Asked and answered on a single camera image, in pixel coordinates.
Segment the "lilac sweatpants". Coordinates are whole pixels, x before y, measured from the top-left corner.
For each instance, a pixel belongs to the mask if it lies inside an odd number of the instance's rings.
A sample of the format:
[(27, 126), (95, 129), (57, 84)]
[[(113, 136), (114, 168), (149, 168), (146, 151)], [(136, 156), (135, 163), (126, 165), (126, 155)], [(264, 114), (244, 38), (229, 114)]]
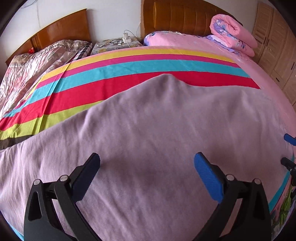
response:
[(217, 203), (193, 164), (202, 152), (278, 198), (295, 135), (285, 97), (241, 86), (199, 87), (160, 75), (1, 151), (1, 212), (19, 232), (35, 179), (57, 180), (92, 153), (101, 167), (78, 203), (103, 240), (192, 240)]

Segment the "pink bed sheet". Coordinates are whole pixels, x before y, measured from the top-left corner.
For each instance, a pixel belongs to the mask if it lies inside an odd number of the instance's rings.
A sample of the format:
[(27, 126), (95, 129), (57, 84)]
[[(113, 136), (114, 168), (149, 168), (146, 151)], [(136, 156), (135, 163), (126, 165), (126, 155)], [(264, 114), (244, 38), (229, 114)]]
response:
[(276, 107), (279, 109), (288, 131), (292, 136), (295, 136), (295, 110), (292, 107), (289, 99), (285, 96), (281, 87), (276, 83), (275, 78), (272, 77), (272, 70), (256, 62), (253, 58), (240, 53), (239, 51), (232, 51), (222, 46), (219, 42), (209, 40), (207, 37), (199, 37), (195, 35), (187, 35), (174, 32), (176, 35), (170, 40), (169, 47), (180, 47), (184, 49), (192, 49), (196, 51), (210, 52), (217, 55), (222, 55), (232, 59), (239, 65), (262, 89), (268, 94)]

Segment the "light wooden wardrobe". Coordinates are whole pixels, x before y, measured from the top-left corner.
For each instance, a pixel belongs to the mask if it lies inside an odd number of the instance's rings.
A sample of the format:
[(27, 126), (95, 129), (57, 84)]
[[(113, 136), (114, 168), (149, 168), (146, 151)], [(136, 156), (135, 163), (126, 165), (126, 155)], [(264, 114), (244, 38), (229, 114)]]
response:
[(295, 106), (295, 35), (282, 15), (259, 1), (252, 35), (257, 41), (253, 60), (272, 70), (272, 77)]

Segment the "rolled pink floral quilt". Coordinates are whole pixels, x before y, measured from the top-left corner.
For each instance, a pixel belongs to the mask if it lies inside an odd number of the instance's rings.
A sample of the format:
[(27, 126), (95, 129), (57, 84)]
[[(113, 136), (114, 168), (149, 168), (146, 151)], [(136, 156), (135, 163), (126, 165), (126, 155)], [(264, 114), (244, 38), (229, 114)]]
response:
[(227, 48), (254, 57), (257, 41), (238, 21), (229, 15), (218, 14), (212, 17), (210, 30), (215, 40)]

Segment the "rainbow striped blanket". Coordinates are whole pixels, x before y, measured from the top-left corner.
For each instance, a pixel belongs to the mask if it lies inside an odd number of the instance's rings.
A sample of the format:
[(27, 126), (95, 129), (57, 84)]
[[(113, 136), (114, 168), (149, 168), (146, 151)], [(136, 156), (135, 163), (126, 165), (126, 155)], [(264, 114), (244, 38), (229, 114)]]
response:
[[(1, 119), (1, 140), (19, 138), (21, 143), (118, 93), (163, 74), (192, 86), (241, 86), (262, 90), (232, 59), (213, 53), (143, 47), (98, 54), (46, 74), (27, 101)], [(287, 217), (289, 185), (287, 172), (278, 190), (278, 198), (268, 201), (273, 233)]]

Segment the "right wooden headboard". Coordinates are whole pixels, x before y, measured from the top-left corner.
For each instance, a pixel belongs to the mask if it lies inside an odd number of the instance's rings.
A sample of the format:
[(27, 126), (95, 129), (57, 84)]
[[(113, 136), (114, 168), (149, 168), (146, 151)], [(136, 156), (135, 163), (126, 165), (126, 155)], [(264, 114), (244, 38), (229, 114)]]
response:
[(210, 35), (214, 15), (230, 15), (207, 1), (145, 0), (141, 4), (140, 35), (173, 31), (189, 35)]

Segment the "wooden headboard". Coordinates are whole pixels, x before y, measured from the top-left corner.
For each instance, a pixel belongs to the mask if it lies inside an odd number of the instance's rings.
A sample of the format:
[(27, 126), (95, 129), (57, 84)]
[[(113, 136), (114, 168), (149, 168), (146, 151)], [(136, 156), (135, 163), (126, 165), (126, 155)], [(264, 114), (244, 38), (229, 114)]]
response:
[(140, 35), (173, 31), (189, 35), (210, 35), (214, 15), (230, 15), (207, 1), (145, 0), (141, 4)]
[(91, 41), (86, 9), (66, 15), (39, 30), (6, 60), (6, 65), (8, 66), (16, 55), (31, 50), (38, 52), (60, 40)]

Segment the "purple floral pillow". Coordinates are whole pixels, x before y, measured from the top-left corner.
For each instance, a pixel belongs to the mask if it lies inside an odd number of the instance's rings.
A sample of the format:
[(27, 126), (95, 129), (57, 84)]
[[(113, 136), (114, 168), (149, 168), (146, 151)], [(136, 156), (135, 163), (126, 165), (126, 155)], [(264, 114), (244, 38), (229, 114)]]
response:
[(169, 46), (170, 40), (176, 34), (170, 31), (156, 31), (152, 32), (144, 37), (145, 46)]

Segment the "checkered plaid bed sheet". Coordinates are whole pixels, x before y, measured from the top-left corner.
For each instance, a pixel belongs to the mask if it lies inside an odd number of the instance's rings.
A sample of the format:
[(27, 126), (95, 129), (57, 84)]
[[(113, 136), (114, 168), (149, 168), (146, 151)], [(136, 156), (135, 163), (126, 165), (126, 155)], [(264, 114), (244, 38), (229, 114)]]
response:
[(89, 56), (89, 54), (91, 53), (91, 50), (93, 48), (93, 43), (89, 42), (87, 43), (82, 50), (80, 50), (73, 58), (73, 61), (75, 60), (79, 60), (82, 58), (85, 58), (87, 56)]

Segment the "floral covered nightstand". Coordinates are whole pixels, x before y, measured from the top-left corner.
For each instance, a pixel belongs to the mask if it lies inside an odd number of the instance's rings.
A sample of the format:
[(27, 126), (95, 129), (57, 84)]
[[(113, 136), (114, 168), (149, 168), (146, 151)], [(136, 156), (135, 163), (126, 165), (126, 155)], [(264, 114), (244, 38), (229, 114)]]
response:
[(114, 38), (104, 40), (102, 42), (97, 42), (94, 44), (94, 47), (90, 55), (95, 55), (103, 52), (125, 49), (125, 48), (135, 48), (142, 47), (143, 45), (135, 37), (129, 37), (127, 43), (123, 38)]

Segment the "left wooden headboard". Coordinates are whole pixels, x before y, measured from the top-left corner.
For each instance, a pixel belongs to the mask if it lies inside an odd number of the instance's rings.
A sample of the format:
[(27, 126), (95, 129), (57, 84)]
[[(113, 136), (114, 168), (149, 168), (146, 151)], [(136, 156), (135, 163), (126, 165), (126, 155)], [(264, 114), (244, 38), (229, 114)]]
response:
[(91, 41), (86, 9), (66, 15), (39, 30), (6, 60), (6, 65), (8, 66), (16, 55), (31, 50), (38, 52), (60, 40)]

